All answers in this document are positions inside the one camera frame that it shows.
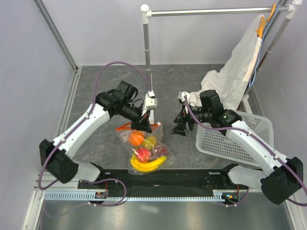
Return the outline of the orange fruit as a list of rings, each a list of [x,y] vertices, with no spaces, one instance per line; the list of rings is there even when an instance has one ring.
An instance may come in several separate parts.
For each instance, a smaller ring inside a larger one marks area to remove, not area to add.
[[[134,130],[130,133],[128,141],[132,146],[140,146],[144,140],[144,133],[142,131]]]

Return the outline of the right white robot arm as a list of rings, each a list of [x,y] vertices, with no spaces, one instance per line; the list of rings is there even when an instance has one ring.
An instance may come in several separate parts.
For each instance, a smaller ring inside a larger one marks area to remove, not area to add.
[[[226,173],[220,176],[222,187],[229,189],[236,184],[244,185],[261,190],[276,205],[287,200],[306,207],[305,203],[290,198],[300,189],[307,189],[303,180],[304,166],[299,158],[290,159],[264,142],[237,112],[224,109],[215,90],[201,92],[201,105],[194,109],[189,104],[189,95],[187,92],[179,93],[182,109],[175,118],[176,125],[170,133],[186,136],[189,130],[194,129],[195,124],[210,131],[219,131],[238,144],[261,168],[254,170],[236,164],[228,166]]]

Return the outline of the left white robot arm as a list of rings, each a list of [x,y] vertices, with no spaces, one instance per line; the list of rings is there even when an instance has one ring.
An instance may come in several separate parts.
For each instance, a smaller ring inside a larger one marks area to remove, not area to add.
[[[43,140],[39,144],[41,165],[63,184],[81,176],[94,188],[105,184],[105,176],[99,168],[73,160],[80,146],[104,123],[115,115],[131,121],[132,129],[151,133],[150,111],[157,108],[157,99],[152,90],[145,95],[143,104],[136,107],[133,96],[137,88],[121,81],[117,88],[99,93],[87,111],[66,131],[52,141]]]

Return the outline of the red apple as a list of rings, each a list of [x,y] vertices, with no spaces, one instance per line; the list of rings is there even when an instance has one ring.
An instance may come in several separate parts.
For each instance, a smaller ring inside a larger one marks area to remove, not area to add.
[[[146,148],[138,148],[135,153],[136,157],[141,162],[148,162],[150,160],[151,153]]]

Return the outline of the clear orange-zipper zip bag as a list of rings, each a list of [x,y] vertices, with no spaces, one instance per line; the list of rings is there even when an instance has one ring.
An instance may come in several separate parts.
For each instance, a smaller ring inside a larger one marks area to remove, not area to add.
[[[168,169],[176,158],[169,147],[162,143],[163,125],[151,125],[152,132],[133,130],[131,122],[116,128],[119,140],[129,154],[128,173],[146,175]]]

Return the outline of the yellow banana bunch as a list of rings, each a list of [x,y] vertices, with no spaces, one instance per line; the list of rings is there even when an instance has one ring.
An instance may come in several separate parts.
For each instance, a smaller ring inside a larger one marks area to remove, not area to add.
[[[130,159],[130,163],[136,171],[141,173],[151,173],[157,170],[165,161],[167,160],[166,156],[162,156],[154,161],[141,162],[134,155]]]

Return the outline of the yellow lemon fruit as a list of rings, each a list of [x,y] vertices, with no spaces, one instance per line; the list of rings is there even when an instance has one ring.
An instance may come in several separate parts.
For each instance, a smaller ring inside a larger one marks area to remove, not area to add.
[[[142,142],[142,147],[151,150],[156,146],[156,142],[157,140],[155,136],[149,136]]]

